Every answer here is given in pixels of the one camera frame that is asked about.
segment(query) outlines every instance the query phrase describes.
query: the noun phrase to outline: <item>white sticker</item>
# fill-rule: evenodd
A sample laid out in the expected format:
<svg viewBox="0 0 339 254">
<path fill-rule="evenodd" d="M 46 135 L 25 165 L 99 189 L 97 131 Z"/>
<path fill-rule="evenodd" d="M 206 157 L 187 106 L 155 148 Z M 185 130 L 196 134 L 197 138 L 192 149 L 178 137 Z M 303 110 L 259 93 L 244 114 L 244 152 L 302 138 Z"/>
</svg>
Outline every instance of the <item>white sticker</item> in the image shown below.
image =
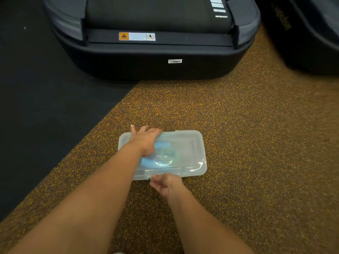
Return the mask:
<svg viewBox="0 0 339 254">
<path fill-rule="evenodd" d="M 155 33 L 119 32 L 120 41 L 155 41 Z"/>
<path fill-rule="evenodd" d="M 213 9 L 214 10 L 214 12 L 226 12 L 225 10 L 222 10 L 222 9 Z"/>
<path fill-rule="evenodd" d="M 222 3 L 221 0 L 210 0 L 210 1 L 211 1 L 211 3 Z"/>
<path fill-rule="evenodd" d="M 224 5 L 222 3 L 211 3 L 212 7 L 214 8 L 224 8 Z"/>
<path fill-rule="evenodd" d="M 182 59 L 169 59 L 168 63 L 182 63 Z"/>
</svg>

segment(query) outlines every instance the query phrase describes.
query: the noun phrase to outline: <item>hand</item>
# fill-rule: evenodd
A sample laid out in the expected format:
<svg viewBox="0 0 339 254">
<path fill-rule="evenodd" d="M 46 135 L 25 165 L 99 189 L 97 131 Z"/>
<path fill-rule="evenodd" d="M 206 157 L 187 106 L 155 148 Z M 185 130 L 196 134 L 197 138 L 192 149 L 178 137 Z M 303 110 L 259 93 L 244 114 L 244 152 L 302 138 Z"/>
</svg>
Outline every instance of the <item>hand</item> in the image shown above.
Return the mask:
<svg viewBox="0 0 339 254">
<path fill-rule="evenodd" d="M 155 152 L 154 142 L 159 134 L 162 133 L 160 128 L 151 128 L 149 126 L 143 126 L 139 132 L 135 130 L 133 125 L 130 126 L 132 133 L 129 139 L 129 144 L 137 146 L 141 151 L 142 156 L 149 156 Z"/>
<path fill-rule="evenodd" d="M 182 188 L 186 188 L 182 183 L 181 177 L 171 173 L 152 175 L 150 178 L 150 186 L 156 189 L 161 197 L 167 202 L 172 195 L 180 192 Z"/>
</svg>

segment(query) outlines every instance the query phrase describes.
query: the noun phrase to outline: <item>forearm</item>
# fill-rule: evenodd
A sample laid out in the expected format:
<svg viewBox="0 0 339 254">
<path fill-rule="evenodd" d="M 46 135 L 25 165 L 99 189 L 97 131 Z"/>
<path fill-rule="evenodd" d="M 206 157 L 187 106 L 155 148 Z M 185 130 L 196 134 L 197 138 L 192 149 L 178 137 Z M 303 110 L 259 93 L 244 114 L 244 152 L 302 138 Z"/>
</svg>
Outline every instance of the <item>forearm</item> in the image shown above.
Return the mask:
<svg viewBox="0 0 339 254">
<path fill-rule="evenodd" d="M 138 150 L 126 144 L 10 253 L 106 253 L 140 158 Z"/>
<path fill-rule="evenodd" d="M 252 250 L 218 221 L 182 186 L 168 199 L 187 254 L 252 253 Z"/>
</svg>

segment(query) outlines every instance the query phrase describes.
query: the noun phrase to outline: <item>person's left hand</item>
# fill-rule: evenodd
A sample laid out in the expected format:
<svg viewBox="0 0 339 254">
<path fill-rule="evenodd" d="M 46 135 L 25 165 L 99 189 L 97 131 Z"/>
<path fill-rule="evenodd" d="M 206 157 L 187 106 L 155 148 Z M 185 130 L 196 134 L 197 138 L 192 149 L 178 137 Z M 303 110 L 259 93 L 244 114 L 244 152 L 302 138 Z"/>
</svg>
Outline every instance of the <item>person's left hand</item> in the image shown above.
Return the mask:
<svg viewBox="0 0 339 254">
<path fill-rule="evenodd" d="M 140 149 L 142 156 L 149 156 L 155 152 L 154 142 L 157 136 L 162 133 L 162 129 L 150 129 L 149 126 L 143 126 L 140 128 L 139 132 L 137 132 L 135 127 L 131 125 L 130 130 L 132 136 L 129 139 L 129 144 L 137 146 Z"/>
</svg>

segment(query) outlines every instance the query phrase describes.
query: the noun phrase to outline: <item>floor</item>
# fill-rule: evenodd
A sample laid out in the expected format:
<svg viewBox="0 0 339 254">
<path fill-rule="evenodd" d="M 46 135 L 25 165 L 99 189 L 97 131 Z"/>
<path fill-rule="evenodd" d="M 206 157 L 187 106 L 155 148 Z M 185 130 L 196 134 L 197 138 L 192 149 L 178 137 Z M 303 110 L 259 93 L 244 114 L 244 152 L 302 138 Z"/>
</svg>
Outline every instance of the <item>floor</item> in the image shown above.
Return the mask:
<svg viewBox="0 0 339 254">
<path fill-rule="evenodd" d="M 0 221 L 136 83 L 76 68 L 42 0 L 0 0 Z"/>
<path fill-rule="evenodd" d="M 207 172 L 184 184 L 256 253 L 337 253 L 338 110 L 339 79 L 289 70 L 261 28 L 228 76 L 134 87 L 0 224 L 0 252 L 113 155 L 133 123 L 202 133 Z M 182 253 L 147 181 L 132 183 L 114 251 Z"/>
</svg>

